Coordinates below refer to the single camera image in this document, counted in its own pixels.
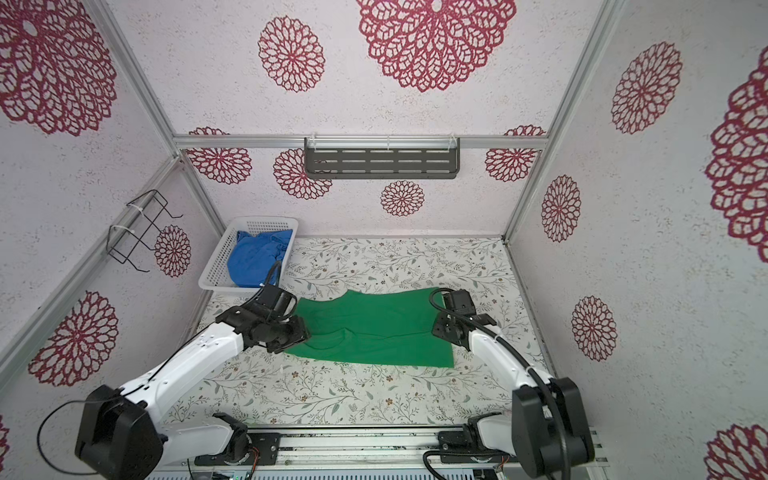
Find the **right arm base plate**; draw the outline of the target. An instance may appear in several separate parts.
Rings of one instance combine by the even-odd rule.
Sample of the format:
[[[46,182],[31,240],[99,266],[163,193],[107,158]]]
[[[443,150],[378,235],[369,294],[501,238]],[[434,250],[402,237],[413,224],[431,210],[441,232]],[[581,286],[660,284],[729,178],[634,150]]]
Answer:
[[[515,457],[497,449],[483,446],[470,430],[442,430],[437,434],[440,461],[452,463],[501,464]]]

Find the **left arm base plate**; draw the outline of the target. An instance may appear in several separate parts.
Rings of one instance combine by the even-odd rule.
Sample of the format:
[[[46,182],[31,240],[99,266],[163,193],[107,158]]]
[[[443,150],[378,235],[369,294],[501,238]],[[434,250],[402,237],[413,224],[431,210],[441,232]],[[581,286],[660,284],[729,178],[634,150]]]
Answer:
[[[201,455],[192,460],[194,466],[273,466],[276,464],[282,435],[251,432],[236,434],[224,451],[216,455]]]

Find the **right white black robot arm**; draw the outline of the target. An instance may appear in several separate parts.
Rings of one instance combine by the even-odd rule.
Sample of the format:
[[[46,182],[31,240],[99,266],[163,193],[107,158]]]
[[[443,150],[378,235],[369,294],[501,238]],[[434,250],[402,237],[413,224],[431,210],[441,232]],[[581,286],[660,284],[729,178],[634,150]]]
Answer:
[[[580,390],[527,360],[508,341],[498,322],[479,313],[469,292],[438,288],[429,295],[438,311],[432,334],[464,348],[511,392],[511,411],[470,418],[460,432],[442,431],[439,447],[422,455],[432,465],[515,461],[532,479],[569,479],[572,470],[595,460],[595,446]]]

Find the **green tank top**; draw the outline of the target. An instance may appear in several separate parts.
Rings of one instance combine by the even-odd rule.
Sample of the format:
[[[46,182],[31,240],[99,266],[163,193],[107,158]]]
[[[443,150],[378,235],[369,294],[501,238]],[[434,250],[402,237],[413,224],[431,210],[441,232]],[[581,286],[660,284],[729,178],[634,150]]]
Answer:
[[[452,368],[452,345],[432,333],[438,311],[431,293],[429,288],[388,294],[349,290],[328,301],[302,299],[296,314],[310,338],[286,352],[340,363]]]

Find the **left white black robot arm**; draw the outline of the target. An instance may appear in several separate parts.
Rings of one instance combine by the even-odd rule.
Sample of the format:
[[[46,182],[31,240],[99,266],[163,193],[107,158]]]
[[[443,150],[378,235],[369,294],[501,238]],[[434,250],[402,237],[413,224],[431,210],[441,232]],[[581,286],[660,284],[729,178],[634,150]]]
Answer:
[[[229,414],[178,428],[162,421],[210,372],[252,348],[279,354],[310,337],[295,295],[264,285],[219,314],[167,360],[118,388],[102,385],[85,401],[75,455],[106,479],[144,479],[157,467],[214,456],[240,464],[253,451],[244,423]]]

